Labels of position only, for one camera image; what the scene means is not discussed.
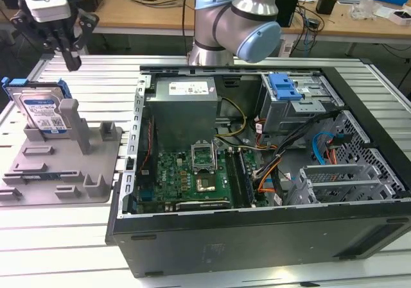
ram slot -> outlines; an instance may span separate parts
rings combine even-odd
[[[245,169],[242,153],[235,152],[233,154],[234,165],[236,168],[236,176],[238,180],[238,187],[240,189],[242,207],[250,207],[252,201],[252,191],[250,191],[249,176]]]
[[[232,204],[234,205],[234,208],[242,208],[243,203],[241,198],[241,189],[234,163],[234,157],[233,154],[228,151],[225,152],[225,165],[227,168],[227,178],[230,184]]]

gray plastic holder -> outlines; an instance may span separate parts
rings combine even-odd
[[[27,139],[0,185],[0,207],[109,200],[122,129],[113,122],[89,128],[77,108],[75,99],[58,108],[71,125],[69,138],[25,127]]]

chip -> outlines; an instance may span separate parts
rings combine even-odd
[[[196,176],[197,192],[214,192],[216,190],[215,174],[198,174]]]

aluminum extrusion table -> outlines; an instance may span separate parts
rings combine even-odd
[[[63,78],[89,126],[113,120],[127,130],[132,118],[139,65],[181,64],[182,57],[84,56],[79,71],[62,58],[41,60],[29,79]],[[272,58],[264,65],[336,67],[377,120],[411,158],[411,104],[372,65],[359,60]],[[13,103],[0,115],[0,174],[25,139],[25,119]],[[127,142],[127,132],[122,143]],[[119,150],[114,179],[124,165]],[[136,280],[116,246],[105,245],[110,201],[95,205],[0,209],[0,287],[410,287],[411,233],[367,260],[271,267]]]

yellow wire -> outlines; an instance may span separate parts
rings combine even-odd
[[[235,108],[238,109],[238,111],[242,114],[243,116],[243,124],[241,125],[241,128],[238,131],[232,132],[232,133],[227,133],[227,134],[216,134],[217,137],[230,137],[230,136],[235,136],[237,134],[240,134],[242,131],[244,131],[246,125],[247,125],[247,116],[244,114],[243,110],[236,104],[234,103],[233,100],[223,97],[222,99],[230,102]]]

